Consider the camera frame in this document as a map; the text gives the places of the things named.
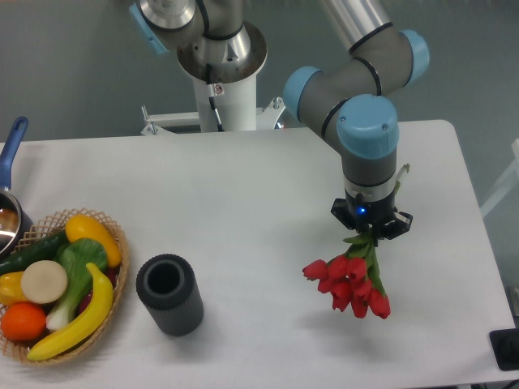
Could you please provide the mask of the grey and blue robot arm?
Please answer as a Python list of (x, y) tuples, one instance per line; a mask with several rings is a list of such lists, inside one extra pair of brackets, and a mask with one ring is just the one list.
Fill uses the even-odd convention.
[[(397, 112), (389, 93), (428, 68), (425, 40), (394, 28), (377, 1), (322, 4), (350, 60), (325, 72), (297, 69), (282, 93), (285, 108), (341, 157), (345, 195), (333, 215), (370, 243), (410, 230), (412, 216), (395, 205)], [(268, 54), (263, 34), (240, 1), (135, 1), (131, 15), (157, 53), (176, 53), (195, 90), (204, 132), (259, 125), (256, 76)]]

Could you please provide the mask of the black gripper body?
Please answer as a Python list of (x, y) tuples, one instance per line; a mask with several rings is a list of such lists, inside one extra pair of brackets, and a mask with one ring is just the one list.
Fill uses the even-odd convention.
[(335, 199), (331, 213), (349, 230), (358, 232), (360, 225), (368, 224), (373, 237), (373, 227), (380, 226), (385, 239), (394, 239), (407, 233), (413, 221), (412, 215), (397, 210), (395, 197), (395, 191), (376, 201), (368, 201), (364, 194), (347, 194)]

